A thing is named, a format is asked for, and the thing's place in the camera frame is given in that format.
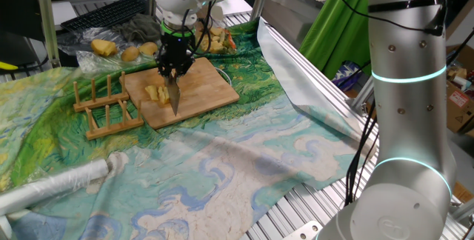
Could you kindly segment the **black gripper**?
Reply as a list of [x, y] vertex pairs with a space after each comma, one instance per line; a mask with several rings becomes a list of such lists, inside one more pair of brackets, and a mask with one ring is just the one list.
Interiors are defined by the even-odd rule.
[[184, 76], [193, 65], [195, 58], [192, 56], [191, 48], [196, 43], [195, 37], [190, 36], [174, 36], [172, 34], [164, 34], [161, 37], [161, 47], [156, 55], [156, 64], [158, 73], [168, 78], [172, 75], [173, 65], [169, 57], [182, 59], [174, 67], [175, 78]]

